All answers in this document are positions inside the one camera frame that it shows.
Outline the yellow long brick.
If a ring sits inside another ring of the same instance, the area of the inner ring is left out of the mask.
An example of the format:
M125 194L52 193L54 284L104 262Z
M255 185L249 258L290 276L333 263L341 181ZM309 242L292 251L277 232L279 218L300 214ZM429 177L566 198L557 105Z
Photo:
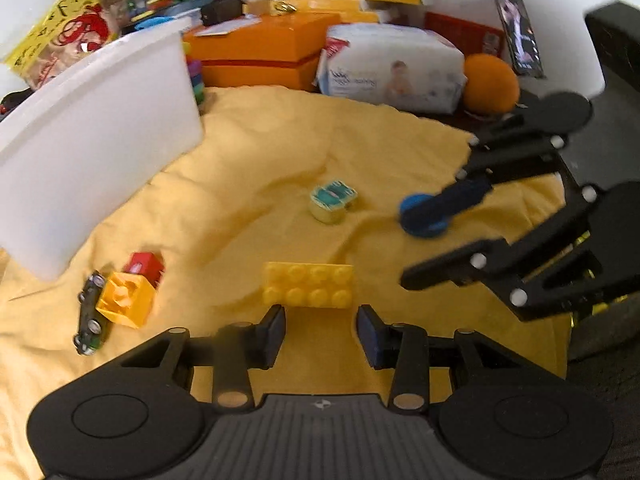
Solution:
M354 302L350 264L267 262L262 268L262 303L286 308L349 309Z

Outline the blue round disc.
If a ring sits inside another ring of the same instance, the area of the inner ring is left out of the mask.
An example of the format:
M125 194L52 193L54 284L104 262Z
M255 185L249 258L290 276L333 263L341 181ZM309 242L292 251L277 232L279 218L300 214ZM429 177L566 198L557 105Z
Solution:
M411 194L399 205L399 224L407 234L419 238L433 238L448 230L449 220L434 217L426 204L433 198L431 194Z

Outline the orange ball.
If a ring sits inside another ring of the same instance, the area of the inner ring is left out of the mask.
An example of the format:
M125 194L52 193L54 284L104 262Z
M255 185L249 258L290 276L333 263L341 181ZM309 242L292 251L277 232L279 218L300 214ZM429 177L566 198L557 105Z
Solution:
M462 101L469 112L498 116L514 109L521 93L518 77L501 58L472 54L464 60L464 74Z

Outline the smartphone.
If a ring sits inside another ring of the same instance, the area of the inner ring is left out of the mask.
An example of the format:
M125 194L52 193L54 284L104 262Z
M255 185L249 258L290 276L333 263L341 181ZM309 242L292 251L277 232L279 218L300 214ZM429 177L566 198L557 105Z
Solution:
M524 0L494 0L518 76L544 78L540 52Z

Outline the red box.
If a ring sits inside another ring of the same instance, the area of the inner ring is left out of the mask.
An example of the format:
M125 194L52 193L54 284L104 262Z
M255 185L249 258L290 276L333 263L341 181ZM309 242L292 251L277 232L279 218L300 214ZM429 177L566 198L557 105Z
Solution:
M426 12L424 28L449 40L465 56L486 53L501 58L506 45L502 29L444 14Z

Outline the yellow square brick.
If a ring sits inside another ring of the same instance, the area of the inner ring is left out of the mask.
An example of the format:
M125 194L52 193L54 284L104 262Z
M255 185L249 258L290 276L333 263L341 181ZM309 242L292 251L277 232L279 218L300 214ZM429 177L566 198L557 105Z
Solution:
M141 328L151 312L154 296L155 288L143 275L113 272L96 310L114 324Z

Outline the red small brick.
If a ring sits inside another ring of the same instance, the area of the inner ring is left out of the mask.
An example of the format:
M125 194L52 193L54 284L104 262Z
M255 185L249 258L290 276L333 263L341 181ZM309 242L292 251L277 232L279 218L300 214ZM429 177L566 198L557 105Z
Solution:
M154 288L160 284L165 265L155 252L134 252L122 269L125 273L143 276Z

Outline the white diaper pack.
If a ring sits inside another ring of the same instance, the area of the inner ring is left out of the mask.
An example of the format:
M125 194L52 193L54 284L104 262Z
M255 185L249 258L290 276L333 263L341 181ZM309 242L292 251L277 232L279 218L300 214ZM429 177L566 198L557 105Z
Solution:
M322 94L427 114L450 114L466 84L464 55L446 38L409 26L328 29L316 81Z

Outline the black toy car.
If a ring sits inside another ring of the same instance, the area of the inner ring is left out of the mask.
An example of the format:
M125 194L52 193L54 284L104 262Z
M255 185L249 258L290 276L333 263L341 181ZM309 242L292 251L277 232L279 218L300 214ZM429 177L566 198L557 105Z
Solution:
M110 334L112 322L98 311L98 303L106 284L99 271L92 272L78 292L78 329L73 344L80 356L91 356L104 345Z

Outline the yellow cloth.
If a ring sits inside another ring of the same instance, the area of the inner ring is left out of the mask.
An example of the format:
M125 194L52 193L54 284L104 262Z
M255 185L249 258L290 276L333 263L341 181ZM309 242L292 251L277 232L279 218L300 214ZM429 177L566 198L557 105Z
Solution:
M522 323L489 290L399 285L410 264L480 238L528 232L564 202L558 177L504 184L432 240L399 226L400 202L447 185L468 154L463 131L387 106L283 88L209 90L203 142L159 172L99 224L54 282L1 260L1 474L37 479L26 439L30 411L49 392L172 326L194 336L256 322L268 261L348 263L357 299L386 322L449 336L461 327L495 339L557 375L566 372L566 316ZM317 186L341 180L358 200L337 224L309 211ZM72 338L78 292L93 270L158 252L165 273L140 330L118 326L85 358Z

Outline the cream frog block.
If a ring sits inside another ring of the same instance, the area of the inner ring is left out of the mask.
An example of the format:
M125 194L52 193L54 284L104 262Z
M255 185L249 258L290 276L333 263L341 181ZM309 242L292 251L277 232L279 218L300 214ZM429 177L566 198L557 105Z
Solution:
M358 200L358 192L341 180L317 186L309 195L311 215L324 224L337 224Z

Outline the yellow flat boxes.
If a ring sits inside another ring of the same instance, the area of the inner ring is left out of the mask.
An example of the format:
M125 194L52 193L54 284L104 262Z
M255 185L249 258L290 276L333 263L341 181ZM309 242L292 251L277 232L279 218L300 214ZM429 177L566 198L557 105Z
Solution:
M283 0L296 12L338 14L343 23L400 23L410 6L425 8L433 0Z

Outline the orange box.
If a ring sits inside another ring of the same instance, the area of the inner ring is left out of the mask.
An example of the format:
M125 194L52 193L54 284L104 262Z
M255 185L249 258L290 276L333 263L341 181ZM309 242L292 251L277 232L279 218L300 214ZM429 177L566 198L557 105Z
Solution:
M326 33L336 14L292 13L237 18L183 36L202 64L207 87L282 86L314 90Z

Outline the white plastic bin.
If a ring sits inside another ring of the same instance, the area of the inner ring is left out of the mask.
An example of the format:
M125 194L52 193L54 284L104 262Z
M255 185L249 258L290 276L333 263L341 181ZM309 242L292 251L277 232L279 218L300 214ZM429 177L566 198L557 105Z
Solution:
M133 32L45 84L1 123L1 247L56 280L92 230L203 139L189 22Z

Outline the yellow red snack bag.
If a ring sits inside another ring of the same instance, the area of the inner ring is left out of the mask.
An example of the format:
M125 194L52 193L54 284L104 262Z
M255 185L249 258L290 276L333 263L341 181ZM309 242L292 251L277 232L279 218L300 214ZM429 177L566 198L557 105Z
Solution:
M118 36L116 18L100 0L56 0L3 63L37 90Z

